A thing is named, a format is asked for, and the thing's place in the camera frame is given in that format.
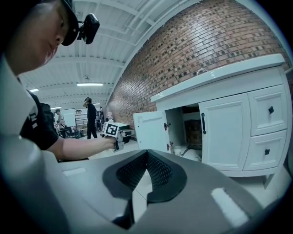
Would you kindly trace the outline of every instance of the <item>floor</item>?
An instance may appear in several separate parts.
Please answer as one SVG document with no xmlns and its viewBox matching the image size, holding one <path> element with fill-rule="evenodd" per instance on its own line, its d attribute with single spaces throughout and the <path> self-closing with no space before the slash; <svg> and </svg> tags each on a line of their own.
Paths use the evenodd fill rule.
<svg viewBox="0 0 293 234">
<path fill-rule="evenodd" d="M 109 157 L 136 149 L 138 149 L 137 142 L 130 140 L 129 143 L 125 144 L 124 149 L 117 153 L 114 153 L 112 149 L 109 149 L 99 154 L 96 154 L 89 159 L 91 160 Z M 276 185 L 273 185 L 270 190 L 264 189 L 262 176 L 234 177 L 232 179 L 238 182 L 244 189 L 246 189 L 261 204 L 262 207 L 267 207 L 270 203 L 282 197 L 285 194 L 289 184 L 291 183 L 291 177 L 284 168 L 278 177 L 278 183 Z M 148 172 L 146 172 L 132 195 L 135 221 L 137 221 L 147 209 L 147 194 L 151 191 L 151 178 Z"/>
</svg>

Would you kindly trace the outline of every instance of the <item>ceiling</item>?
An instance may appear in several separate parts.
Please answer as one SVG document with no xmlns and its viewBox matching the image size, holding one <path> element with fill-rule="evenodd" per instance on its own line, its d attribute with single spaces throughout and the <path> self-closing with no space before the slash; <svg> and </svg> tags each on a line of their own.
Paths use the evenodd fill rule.
<svg viewBox="0 0 293 234">
<path fill-rule="evenodd" d="M 60 46 L 45 66 L 22 74 L 26 89 L 40 102 L 62 109 L 81 109 L 89 96 L 105 107 L 114 87 L 144 42 L 171 17 L 198 0 L 79 0 L 76 16 L 84 21 L 94 13 L 100 28 L 90 45 L 83 40 Z M 103 83 L 103 86 L 77 87 L 77 83 Z"/>
</svg>

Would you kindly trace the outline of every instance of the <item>light fixture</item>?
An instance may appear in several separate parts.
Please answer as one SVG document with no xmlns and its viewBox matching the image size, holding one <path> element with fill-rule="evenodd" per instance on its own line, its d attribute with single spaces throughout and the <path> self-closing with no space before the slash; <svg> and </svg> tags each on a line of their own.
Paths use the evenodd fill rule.
<svg viewBox="0 0 293 234">
<path fill-rule="evenodd" d="M 33 90 L 30 90 L 30 92 L 37 92 L 38 89 L 33 89 Z"/>
<path fill-rule="evenodd" d="M 102 83 L 79 83 L 77 86 L 103 86 Z"/>
</svg>

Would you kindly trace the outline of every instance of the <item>faucet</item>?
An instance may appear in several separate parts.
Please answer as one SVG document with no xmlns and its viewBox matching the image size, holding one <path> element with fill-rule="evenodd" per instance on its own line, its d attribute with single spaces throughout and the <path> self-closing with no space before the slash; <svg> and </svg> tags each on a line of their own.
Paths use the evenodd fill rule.
<svg viewBox="0 0 293 234">
<path fill-rule="evenodd" d="M 199 70 L 197 71 L 196 75 L 198 75 L 201 71 L 205 71 L 205 72 L 207 72 L 206 69 L 201 68 L 201 69 L 199 69 Z"/>
</svg>

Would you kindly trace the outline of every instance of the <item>cup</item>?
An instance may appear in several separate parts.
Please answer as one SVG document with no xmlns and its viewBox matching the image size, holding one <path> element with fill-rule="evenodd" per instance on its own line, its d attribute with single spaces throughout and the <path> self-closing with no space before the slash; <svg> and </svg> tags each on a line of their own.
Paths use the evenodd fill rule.
<svg viewBox="0 0 293 234">
<path fill-rule="evenodd" d="M 174 154 L 177 156 L 181 156 L 181 146 L 180 145 L 176 145 L 174 147 Z"/>
</svg>

